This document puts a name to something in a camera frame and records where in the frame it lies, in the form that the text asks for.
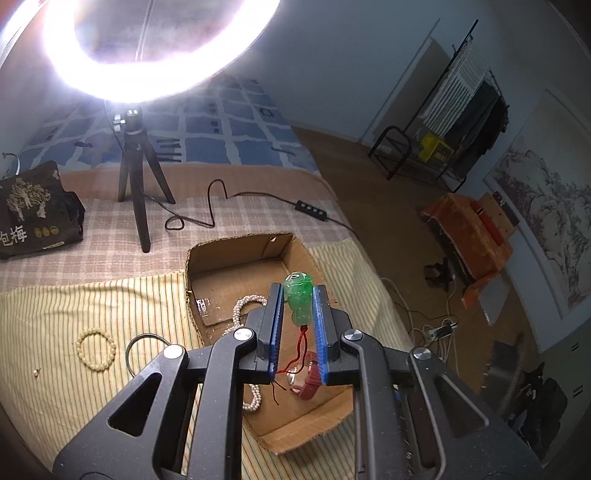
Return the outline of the brown cardboard box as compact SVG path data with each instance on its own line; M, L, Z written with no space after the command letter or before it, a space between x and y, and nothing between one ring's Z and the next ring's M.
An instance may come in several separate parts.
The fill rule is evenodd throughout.
M318 261L293 233L252 234L193 247L186 264L187 303L202 342L211 345L232 323L238 299L267 296L273 283L304 272L315 285L327 282ZM334 429L353 412L352 389L321 386L310 400L290 390L263 386L263 404L243 415L257 442L276 455Z

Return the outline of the landscape painting scroll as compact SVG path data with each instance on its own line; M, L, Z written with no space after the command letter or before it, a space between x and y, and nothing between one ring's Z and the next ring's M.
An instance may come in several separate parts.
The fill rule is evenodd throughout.
M541 95L486 176L509 202L565 317L590 296L590 129Z

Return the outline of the blue patterned quilt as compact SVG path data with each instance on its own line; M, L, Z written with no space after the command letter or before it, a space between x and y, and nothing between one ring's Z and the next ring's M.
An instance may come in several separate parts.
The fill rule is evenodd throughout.
M115 166L123 131L120 108L93 97L57 109L18 155L28 170L47 161L62 171ZM160 160L168 163L274 166L318 173L259 81L221 74L180 96L143 105L143 122Z

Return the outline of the black tripod stand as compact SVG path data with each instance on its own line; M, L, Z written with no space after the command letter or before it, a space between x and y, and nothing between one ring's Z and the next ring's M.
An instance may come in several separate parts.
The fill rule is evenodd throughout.
M160 166L143 121L143 113L140 107L127 107L122 115L116 115L112 120L113 132L123 131L123 143L121 147L121 162L117 190L117 201L125 199L127 187L130 187L134 218L141 250L149 253L151 241L149 236L147 213L145 205L143 163L147 164L169 204L175 204L170 187Z

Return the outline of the orange cardboard box on floor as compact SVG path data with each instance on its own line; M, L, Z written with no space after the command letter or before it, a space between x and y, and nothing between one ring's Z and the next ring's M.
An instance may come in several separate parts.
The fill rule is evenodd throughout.
M420 211L420 216L451 245L459 260L458 275L465 284L462 303L472 307L481 291L509 261L509 238L518 221L507 215L509 206L500 194L485 193L480 199L449 193Z

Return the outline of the pink checked bed sheet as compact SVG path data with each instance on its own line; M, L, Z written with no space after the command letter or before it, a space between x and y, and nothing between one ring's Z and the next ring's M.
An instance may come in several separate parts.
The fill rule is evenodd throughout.
M145 177L151 249L143 253L130 201L117 201L115 167L64 173L85 208L83 240L6 260L1 289L65 286L181 270L202 242L254 233L294 233L307 246L355 238L335 192L308 171L271 166L168 164L169 205Z

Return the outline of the black clothes rack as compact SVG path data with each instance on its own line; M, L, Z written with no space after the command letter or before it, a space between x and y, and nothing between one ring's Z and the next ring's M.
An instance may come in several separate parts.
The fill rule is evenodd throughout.
M379 126L367 157L387 180L402 177L458 192L509 124L509 108L475 39L475 19L429 90L404 120Z

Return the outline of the black printed gift bag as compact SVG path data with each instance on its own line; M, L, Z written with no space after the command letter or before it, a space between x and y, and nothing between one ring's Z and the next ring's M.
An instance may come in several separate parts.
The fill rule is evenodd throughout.
M85 208L63 188L58 165L49 161L1 182L3 260L83 240Z

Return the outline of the yellow striped cloth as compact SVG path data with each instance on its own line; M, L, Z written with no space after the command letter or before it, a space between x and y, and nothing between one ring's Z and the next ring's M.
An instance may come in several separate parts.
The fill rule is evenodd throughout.
M353 327L387 346L412 348L386 287L354 241L307 250L327 278L332 305L349 313ZM50 469L58 452L131 380L124 350L133 336L156 333L186 350L206 346L187 303L186 264L183 273L1 292L1 406L43 466ZM242 423L240 476L353 479L348 417L279 455Z

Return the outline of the red band wristwatch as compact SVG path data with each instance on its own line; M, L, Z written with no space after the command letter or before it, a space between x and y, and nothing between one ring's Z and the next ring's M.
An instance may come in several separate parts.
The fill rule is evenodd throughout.
M322 385L322 376L318 369L318 356L314 351L304 356L304 365L287 370L287 383L290 392L303 401L311 400Z

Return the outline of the white power strip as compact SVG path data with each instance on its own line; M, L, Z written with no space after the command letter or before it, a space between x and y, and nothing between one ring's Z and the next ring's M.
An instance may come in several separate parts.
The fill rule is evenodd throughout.
M441 326L437 328L428 328L426 327L423 330L425 338L431 342L435 342L441 339L444 339L448 336L451 336L456 328L458 327L457 322L450 322L445 321Z

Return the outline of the black ring bangle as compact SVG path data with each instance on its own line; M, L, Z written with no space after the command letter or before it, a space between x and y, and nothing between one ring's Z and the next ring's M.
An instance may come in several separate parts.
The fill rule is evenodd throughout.
M126 344L124 363L130 379L151 361L153 354L150 353L150 347L155 343L159 343L162 348L170 345L168 340L156 333L140 333Z

